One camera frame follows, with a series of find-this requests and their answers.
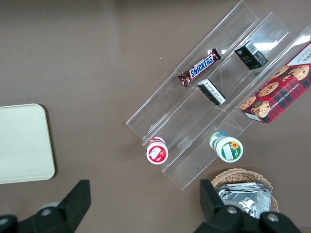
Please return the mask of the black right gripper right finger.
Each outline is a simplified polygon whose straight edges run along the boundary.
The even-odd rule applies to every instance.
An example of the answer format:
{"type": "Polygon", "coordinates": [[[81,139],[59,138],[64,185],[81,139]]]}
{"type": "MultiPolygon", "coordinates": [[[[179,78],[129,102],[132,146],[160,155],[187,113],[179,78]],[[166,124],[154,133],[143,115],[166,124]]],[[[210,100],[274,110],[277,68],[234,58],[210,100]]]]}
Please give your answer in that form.
{"type": "Polygon", "coordinates": [[[200,205],[205,217],[196,233],[299,233],[284,214],[264,212],[259,219],[233,205],[224,205],[211,181],[200,181],[200,205]]]}

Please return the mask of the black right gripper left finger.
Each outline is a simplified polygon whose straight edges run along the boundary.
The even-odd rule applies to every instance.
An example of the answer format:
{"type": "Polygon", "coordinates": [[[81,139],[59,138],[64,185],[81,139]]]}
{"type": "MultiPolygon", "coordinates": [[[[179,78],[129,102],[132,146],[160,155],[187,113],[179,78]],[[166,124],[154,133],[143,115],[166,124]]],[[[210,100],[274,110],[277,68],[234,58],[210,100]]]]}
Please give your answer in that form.
{"type": "Polygon", "coordinates": [[[91,205],[90,181],[80,180],[56,206],[41,208],[18,221],[15,215],[0,217],[2,233],[73,233],[91,205]]]}

